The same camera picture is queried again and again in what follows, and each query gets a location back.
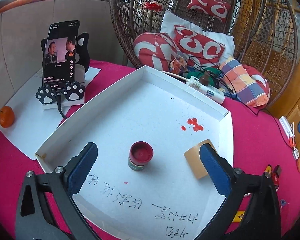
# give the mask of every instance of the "round table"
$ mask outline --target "round table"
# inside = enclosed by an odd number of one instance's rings
[[[99,92],[134,71],[133,68],[115,65],[108,62],[91,60],[91,67],[102,69],[87,86],[86,101]],[[222,104],[231,112],[234,136],[234,167],[242,168],[246,173],[260,175],[266,166],[280,165],[280,187],[277,192],[279,200],[284,199],[288,204],[282,208],[282,234],[291,228],[300,213],[300,173],[297,170],[292,150],[285,143],[283,130],[279,130],[272,116],[260,112],[255,116],[241,103],[226,98]],[[80,106],[72,106],[67,117]],[[32,161],[20,152],[0,132],[0,222],[7,232],[15,235],[15,213],[19,191],[27,171],[36,174],[43,171],[37,161]],[[69,231],[52,196],[48,196],[52,212],[60,229]],[[244,198],[240,210],[245,210],[249,198]],[[233,230],[238,223],[232,223],[229,230]],[[92,225],[102,239],[116,239],[114,236]]]

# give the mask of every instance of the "cat ear phone stand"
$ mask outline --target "cat ear phone stand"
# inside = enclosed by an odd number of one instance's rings
[[[63,95],[67,101],[73,101],[72,103],[67,103],[67,106],[84,104],[84,100],[82,102],[85,92],[84,75],[88,71],[90,63],[90,56],[88,53],[88,40],[88,33],[82,33],[77,38],[76,57],[74,66],[75,81],[73,83],[66,83],[63,90],[59,93],[53,91],[50,85],[45,85],[38,88],[38,92],[35,96],[40,101],[40,103],[42,103],[45,106],[45,109],[58,107],[58,109],[60,108],[61,110],[61,106],[55,104],[56,102],[60,103],[58,102],[58,97],[60,97],[61,95]],[[47,39],[41,40],[41,48],[43,55],[45,53],[46,44]]]

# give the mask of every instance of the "smartphone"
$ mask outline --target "smartphone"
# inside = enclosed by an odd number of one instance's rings
[[[79,21],[50,25],[43,55],[42,86],[50,85],[53,90],[61,91],[67,82],[74,82],[75,50],[79,26]]]

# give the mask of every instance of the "small red pillow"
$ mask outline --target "small red pillow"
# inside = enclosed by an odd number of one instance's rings
[[[178,51],[172,39],[162,33],[140,34],[134,40],[133,48],[142,64],[163,71],[169,71],[169,64]]]
[[[188,65],[197,67],[215,67],[219,65],[219,58],[225,46],[207,36],[196,33],[186,27],[175,25],[174,42],[187,58]]]
[[[253,67],[242,64],[243,68],[247,71],[249,76],[262,88],[262,90],[270,99],[270,87],[268,81],[261,75],[261,73]]]
[[[223,0],[191,0],[187,6],[188,9],[198,9],[206,14],[214,16],[225,24],[228,11],[231,4]]]

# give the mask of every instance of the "rattan hanging chair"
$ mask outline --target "rattan hanging chair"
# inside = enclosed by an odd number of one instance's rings
[[[256,68],[269,82],[268,106],[287,87],[298,51],[297,28],[288,0],[224,0],[232,5],[225,24],[202,11],[187,9],[190,0],[160,0],[160,12],[145,9],[146,1],[151,0],[110,0],[115,33],[136,68],[143,64],[133,51],[134,39],[144,32],[160,32],[168,10],[204,31],[234,36],[234,58]]]

